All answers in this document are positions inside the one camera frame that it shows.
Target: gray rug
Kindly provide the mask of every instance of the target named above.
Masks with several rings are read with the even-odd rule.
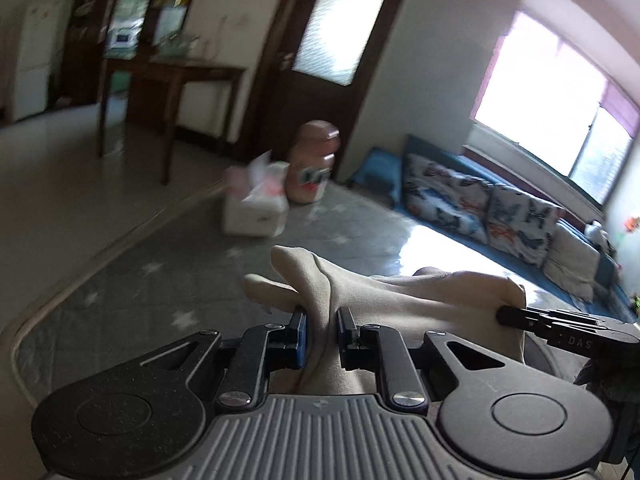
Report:
[[[242,277],[271,279],[274,244],[301,246],[364,275],[413,274],[423,266],[486,270],[521,278],[484,256],[351,191],[331,184],[322,201],[293,206],[277,238],[228,237],[220,231],[222,199],[210,198],[126,251],[78,288],[21,341],[16,364],[35,400],[204,328],[225,337],[289,315],[266,313],[246,300]],[[527,295],[536,306],[542,291]],[[527,361],[572,379],[582,360],[534,340]]]

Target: doorway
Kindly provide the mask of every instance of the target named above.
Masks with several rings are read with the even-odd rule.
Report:
[[[238,155],[284,159],[297,129],[325,120],[342,147],[401,0],[281,0],[254,79]]]

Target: orange flower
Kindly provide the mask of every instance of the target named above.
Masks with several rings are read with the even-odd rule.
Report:
[[[626,219],[625,221],[625,229],[629,232],[632,233],[633,231],[636,231],[636,229],[638,229],[638,226],[640,225],[640,217],[636,217],[636,216],[630,216],[629,218]]]
[[[482,215],[482,213],[484,213],[484,208],[480,207],[479,205],[472,204],[465,197],[462,197],[460,199],[460,205],[462,206],[462,209],[466,211],[471,211],[472,213],[475,213],[479,216]]]
[[[509,227],[501,226],[498,224],[490,223],[488,225],[489,232],[494,238],[504,237],[513,245],[513,239],[515,238],[515,231]]]

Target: door handle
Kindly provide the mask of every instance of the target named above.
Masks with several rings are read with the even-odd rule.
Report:
[[[278,70],[284,72],[285,70],[289,70],[291,65],[293,65],[293,58],[295,54],[293,52],[279,52],[277,56]]]

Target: refrigerator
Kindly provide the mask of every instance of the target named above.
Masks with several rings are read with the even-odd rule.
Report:
[[[16,22],[15,65],[9,67],[8,118],[12,122],[47,108],[62,5],[63,0],[28,5]]]

